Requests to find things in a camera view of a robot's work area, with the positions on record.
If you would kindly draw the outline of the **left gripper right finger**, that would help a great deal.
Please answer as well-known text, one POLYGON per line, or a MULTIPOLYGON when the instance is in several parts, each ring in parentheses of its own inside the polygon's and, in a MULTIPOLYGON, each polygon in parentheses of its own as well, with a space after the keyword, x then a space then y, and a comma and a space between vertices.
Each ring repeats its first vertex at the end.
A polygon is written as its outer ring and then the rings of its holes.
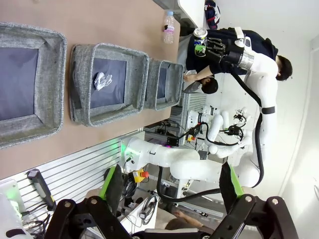
POLYGON ((219 189, 227 215, 210 236, 211 239, 237 239, 245 226, 253 226, 263 239, 297 239, 298 233, 283 198, 266 201, 244 193, 232 166, 221 168, 219 189))

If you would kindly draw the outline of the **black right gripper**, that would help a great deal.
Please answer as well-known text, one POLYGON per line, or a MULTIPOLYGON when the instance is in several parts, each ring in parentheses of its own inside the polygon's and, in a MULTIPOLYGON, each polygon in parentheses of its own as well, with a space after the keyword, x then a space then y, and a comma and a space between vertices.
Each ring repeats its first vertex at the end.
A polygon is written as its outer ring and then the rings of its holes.
POLYGON ((220 64, 238 65, 243 55, 244 47, 237 46, 235 40, 208 37, 206 46, 196 45, 194 52, 198 57, 220 60, 220 64))

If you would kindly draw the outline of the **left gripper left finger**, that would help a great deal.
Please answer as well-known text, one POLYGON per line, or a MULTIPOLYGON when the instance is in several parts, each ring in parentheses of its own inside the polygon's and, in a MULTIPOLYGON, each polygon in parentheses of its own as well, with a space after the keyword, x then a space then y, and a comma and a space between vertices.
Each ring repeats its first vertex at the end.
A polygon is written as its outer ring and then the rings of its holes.
POLYGON ((119 165, 107 170, 105 181, 97 196, 76 203, 63 199, 53 213, 46 231, 47 239, 80 239, 88 228, 97 227, 104 239, 128 239, 130 234, 116 217, 124 188, 119 165))

